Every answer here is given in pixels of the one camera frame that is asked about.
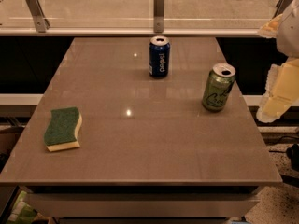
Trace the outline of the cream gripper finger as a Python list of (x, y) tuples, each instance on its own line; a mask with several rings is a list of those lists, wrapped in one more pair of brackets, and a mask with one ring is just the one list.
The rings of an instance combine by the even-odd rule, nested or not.
[(257, 35), (264, 38), (278, 38), (282, 37), (282, 33), (279, 30), (282, 20), (282, 15), (279, 14), (269, 22), (264, 24), (258, 31)]
[(298, 99), (299, 59), (288, 59), (282, 65), (272, 64), (256, 118), (260, 122), (271, 123), (279, 119)]

